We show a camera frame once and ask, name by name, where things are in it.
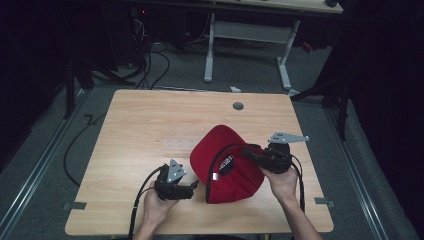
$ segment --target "desk leg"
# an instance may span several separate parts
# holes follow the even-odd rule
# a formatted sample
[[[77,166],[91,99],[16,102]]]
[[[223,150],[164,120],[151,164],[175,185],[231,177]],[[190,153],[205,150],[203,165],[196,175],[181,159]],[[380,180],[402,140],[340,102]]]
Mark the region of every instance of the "desk leg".
[[[215,13],[211,13],[211,24],[209,29],[209,49],[206,57],[205,82],[212,82],[213,73],[213,41],[215,37]]]
[[[300,21],[297,20],[294,22],[293,27],[288,36],[286,43],[286,48],[284,49],[284,54],[282,57],[277,58],[278,68],[280,70],[281,81],[283,82],[283,87],[286,90],[291,89],[289,75],[287,74],[286,61],[290,53],[290,49],[293,45],[294,38],[296,37],[297,29],[299,28]]]

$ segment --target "red cap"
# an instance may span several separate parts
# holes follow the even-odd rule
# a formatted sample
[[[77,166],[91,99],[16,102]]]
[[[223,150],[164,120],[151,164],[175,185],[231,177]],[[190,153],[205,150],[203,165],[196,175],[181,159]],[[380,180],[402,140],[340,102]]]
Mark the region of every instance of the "red cap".
[[[258,165],[242,155],[242,149],[261,153],[233,129],[218,125],[210,130],[190,155],[190,164],[206,186],[207,203],[227,203],[249,198],[264,181]]]

